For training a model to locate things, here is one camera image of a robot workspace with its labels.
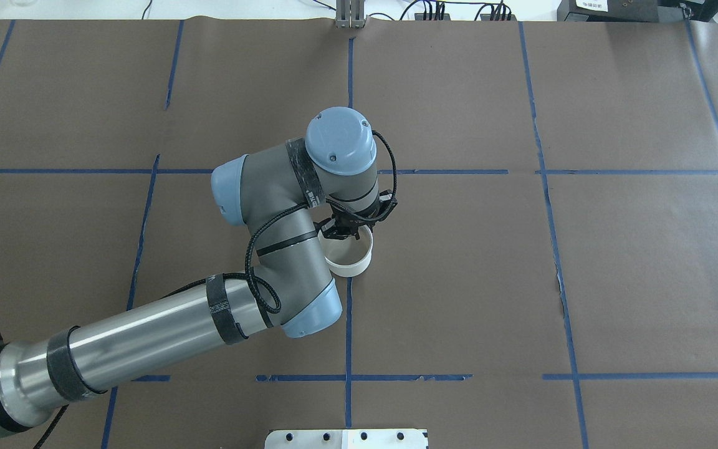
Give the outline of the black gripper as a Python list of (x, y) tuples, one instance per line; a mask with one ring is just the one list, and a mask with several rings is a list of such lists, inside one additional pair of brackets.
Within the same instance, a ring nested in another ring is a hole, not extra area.
[(346, 204), (331, 197), (327, 198), (331, 207), (331, 215), (327, 219), (314, 222), (314, 229), (322, 236), (334, 241), (344, 241), (354, 238), (361, 239), (359, 229), (367, 226), (371, 231), (379, 222), (385, 221), (398, 205), (395, 191), (382, 191), (376, 201), (366, 210), (357, 212), (351, 210)]

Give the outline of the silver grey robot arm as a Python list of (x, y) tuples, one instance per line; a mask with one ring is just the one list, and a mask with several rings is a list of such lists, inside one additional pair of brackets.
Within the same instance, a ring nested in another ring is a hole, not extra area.
[(264, 330), (301, 338), (334, 324), (342, 301), (319, 238), (359, 238), (396, 207), (396, 187), (379, 187), (379, 145), (391, 150), (361, 113), (323, 110), (304, 137), (212, 171), (220, 213), (251, 234), (242, 272), (40, 343), (6, 343), (0, 332), (0, 438), (56, 424), (72, 403)]

